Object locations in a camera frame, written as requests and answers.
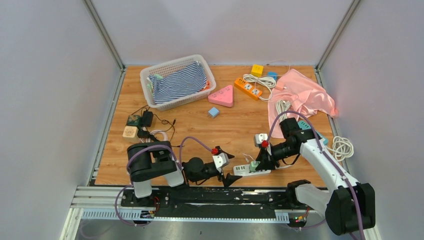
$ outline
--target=striped cloth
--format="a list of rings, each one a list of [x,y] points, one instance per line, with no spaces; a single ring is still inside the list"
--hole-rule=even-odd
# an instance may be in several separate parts
[[[203,65],[196,61],[162,79],[148,76],[155,104],[163,104],[203,90],[207,83]]]

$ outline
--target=white wall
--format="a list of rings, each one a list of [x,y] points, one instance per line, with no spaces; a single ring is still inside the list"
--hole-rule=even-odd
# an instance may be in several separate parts
[[[375,189],[382,239],[422,239],[424,2],[362,2],[324,81],[355,146],[349,169]]]
[[[81,0],[0,2],[0,239],[59,238],[118,77]]]
[[[317,64],[351,0],[93,0],[125,64]]]

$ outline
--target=laundry basket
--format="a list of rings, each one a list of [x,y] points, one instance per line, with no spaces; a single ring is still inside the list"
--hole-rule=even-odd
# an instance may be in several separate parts
[[[207,81],[209,82],[209,89],[206,89],[206,90],[203,90],[188,96],[180,97],[178,99],[171,100],[168,102],[156,104],[153,101],[153,96],[150,89],[147,87],[147,84],[149,83],[149,81],[147,80],[147,77],[149,75],[155,75],[155,74],[159,74],[162,77],[166,77],[172,73],[175,73],[176,71],[179,71],[187,67],[188,65],[196,61],[200,62],[203,65],[204,73],[206,75]],[[178,58],[172,61],[167,61],[158,65],[147,67],[141,70],[140,81],[141,81],[141,87],[143,88],[143,93],[147,101],[147,104],[151,108],[155,108],[159,111],[165,111],[165,110],[172,109],[184,104],[194,102],[199,99],[204,99],[209,94],[211,94],[211,92],[217,87],[217,84],[215,82],[214,76],[212,75],[211,69],[209,68],[205,59],[199,54],[186,56],[186,57]]]

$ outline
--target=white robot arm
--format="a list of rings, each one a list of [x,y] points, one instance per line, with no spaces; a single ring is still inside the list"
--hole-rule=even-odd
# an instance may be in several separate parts
[[[274,170],[280,167],[280,160],[295,155],[303,156],[318,172],[327,189],[318,189],[307,180],[291,182],[286,190],[288,201],[293,206],[306,204],[321,216],[325,216],[329,228],[336,235],[358,231],[360,222],[363,229],[374,227],[376,219],[373,187],[369,183],[359,183],[344,170],[330,152],[322,147],[322,139],[317,141],[317,135],[312,129],[300,129],[294,118],[283,120],[279,126],[285,142],[271,145],[264,140],[268,139],[267,134],[255,136],[255,145],[260,148],[256,158],[259,164],[255,170]],[[357,206],[360,209],[359,221]]]

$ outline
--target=blue block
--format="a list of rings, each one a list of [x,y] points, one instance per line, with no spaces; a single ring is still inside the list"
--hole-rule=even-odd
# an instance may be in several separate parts
[[[268,76],[273,77],[277,81],[278,74],[276,72],[269,71]]]
[[[220,114],[220,111],[216,107],[212,107],[207,113],[212,118],[215,118],[218,114]]]
[[[301,128],[301,129],[303,129],[303,130],[306,130],[306,129],[311,129],[311,126],[309,126],[309,124],[307,123],[307,122],[305,122],[305,121],[299,121],[297,124],[299,124],[299,127]],[[328,143],[329,143],[329,140],[325,137],[325,136],[323,136],[321,133],[319,133],[318,131],[316,132],[321,138],[323,138],[324,139],[324,145],[327,145]]]

